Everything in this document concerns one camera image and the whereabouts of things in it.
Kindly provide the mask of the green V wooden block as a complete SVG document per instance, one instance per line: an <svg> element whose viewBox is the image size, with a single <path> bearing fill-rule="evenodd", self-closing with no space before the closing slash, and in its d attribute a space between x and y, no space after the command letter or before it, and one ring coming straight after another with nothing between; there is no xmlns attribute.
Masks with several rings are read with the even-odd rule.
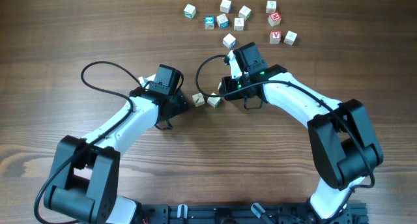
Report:
<svg viewBox="0 0 417 224"><path fill-rule="evenodd" d="M220 97L214 97L215 93L212 93L210 97L207 98L207 103L212 107L217 107L221 101Z"/></svg>

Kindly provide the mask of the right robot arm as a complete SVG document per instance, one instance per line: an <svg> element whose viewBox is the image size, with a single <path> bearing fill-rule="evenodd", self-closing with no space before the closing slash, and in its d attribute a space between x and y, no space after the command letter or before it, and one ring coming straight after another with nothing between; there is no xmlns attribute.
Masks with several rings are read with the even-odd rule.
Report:
<svg viewBox="0 0 417 224"><path fill-rule="evenodd" d="M286 68L267 65L251 42L224 57L231 74L219 92L225 100L254 96L277 106L303 124L313 162L321 179L309 203L318 218L330 221L346 206L353 191L384 159L365 107L358 100L341 102L301 84Z"/></svg>

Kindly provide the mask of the hammer picture wooden block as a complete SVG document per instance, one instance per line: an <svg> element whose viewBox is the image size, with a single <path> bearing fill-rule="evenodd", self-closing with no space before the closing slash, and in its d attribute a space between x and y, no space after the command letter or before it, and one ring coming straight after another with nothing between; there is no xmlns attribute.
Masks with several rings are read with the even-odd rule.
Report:
<svg viewBox="0 0 417 224"><path fill-rule="evenodd" d="M205 104L205 97L201 93L194 94L192 96L192 100L196 107L199 107Z"/></svg>

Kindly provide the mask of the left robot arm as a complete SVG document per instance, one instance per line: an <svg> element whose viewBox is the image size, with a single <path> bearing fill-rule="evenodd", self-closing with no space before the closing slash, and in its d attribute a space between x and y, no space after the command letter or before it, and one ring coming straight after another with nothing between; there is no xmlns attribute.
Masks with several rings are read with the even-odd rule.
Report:
<svg viewBox="0 0 417 224"><path fill-rule="evenodd" d="M95 131L81 138L62 138L56 148L50 176L34 203L71 217L72 223L147 223L141 203L118 195L120 160L148 129L158 127L188 110L181 91L183 74L160 64L148 79L128 95L122 109Z"/></svg>

